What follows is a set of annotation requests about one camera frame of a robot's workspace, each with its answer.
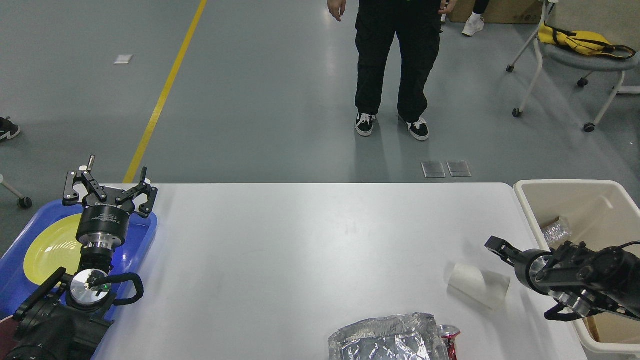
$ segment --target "white plastic bin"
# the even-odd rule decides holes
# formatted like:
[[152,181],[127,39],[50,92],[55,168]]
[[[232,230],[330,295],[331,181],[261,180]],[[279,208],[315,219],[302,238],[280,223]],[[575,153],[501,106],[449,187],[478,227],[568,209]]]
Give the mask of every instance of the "white plastic bin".
[[[640,209],[614,181],[526,180],[514,186],[541,249],[548,250],[541,227],[568,219],[571,241],[593,251],[640,240]],[[640,257],[640,246],[625,248]],[[593,352],[640,354],[640,322],[601,314],[573,322],[582,344]]]

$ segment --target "black pants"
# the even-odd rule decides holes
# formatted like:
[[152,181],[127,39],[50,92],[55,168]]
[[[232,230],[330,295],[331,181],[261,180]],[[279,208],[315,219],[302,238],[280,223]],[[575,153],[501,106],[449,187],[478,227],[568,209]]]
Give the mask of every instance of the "black pants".
[[427,109],[424,84],[440,48],[439,7],[440,0],[360,0],[355,99],[359,112],[378,113],[387,56],[397,35],[402,56],[398,114],[405,121],[418,121]]
[[487,6],[489,6],[489,0],[476,0],[474,13],[484,14]]

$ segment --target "crumpled aluminum foil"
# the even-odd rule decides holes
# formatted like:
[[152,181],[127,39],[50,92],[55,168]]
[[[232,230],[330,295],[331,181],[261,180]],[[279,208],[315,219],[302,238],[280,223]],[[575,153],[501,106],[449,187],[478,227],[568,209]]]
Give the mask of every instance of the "crumpled aluminum foil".
[[571,238],[571,228],[566,217],[559,217],[556,221],[542,229],[542,234],[550,249],[557,249],[565,241]]
[[329,337],[330,360],[449,360],[431,314],[362,320]]

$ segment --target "gray floor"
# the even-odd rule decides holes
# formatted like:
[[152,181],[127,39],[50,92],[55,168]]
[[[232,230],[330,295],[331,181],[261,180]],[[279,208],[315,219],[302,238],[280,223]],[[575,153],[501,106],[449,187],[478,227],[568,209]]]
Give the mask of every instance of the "gray floor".
[[[0,3],[0,116],[24,133],[0,145],[0,174],[34,200],[0,189],[0,253],[66,171],[97,156],[94,176],[119,183],[199,1]],[[488,24],[473,38],[447,23],[425,92],[431,138],[396,120],[394,43],[379,122],[353,131],[356,1],[341,23],[314,1],[210,1],[143,165],[156,183],[503,182],[610,179],[640,202],[640,97],[618,96],[582,132],[615,82],[546,62],[520,119],[511,116],[535,68],[531,49],[504,71],[534,26]],[[133,54],[130,65],[112,65]],[[640,85],[631,72],[626,85]],[[425,179],[422,161],[467,160],[473,176]]]

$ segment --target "blue tray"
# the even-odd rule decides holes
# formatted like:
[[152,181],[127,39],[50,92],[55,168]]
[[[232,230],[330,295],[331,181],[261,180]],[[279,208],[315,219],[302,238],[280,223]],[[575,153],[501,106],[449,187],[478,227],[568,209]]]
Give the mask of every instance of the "blue tray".
[[[38,285],[32,283],[24,275],[24,257],[33,241],[49,226],[63,218],[82,213],[82,206],[63,206],[61,200],[52,201],[43,206],[29,221],[13,245],[0,259],[0,319],[11,316],[18,307],[31,295]],[[157,217],[155,214],[144,219],[136,214],[131,215],[127,241],[113,254],[113,270],[110,274],[137,272],[147,254],[147,250],[156,236]],[[77,269],[67,269],[73,275]],[[131,284],[116,284],[113,290],[118,298],[127,297]],[[113,306],[105,318],[113,320],[117,307]]]

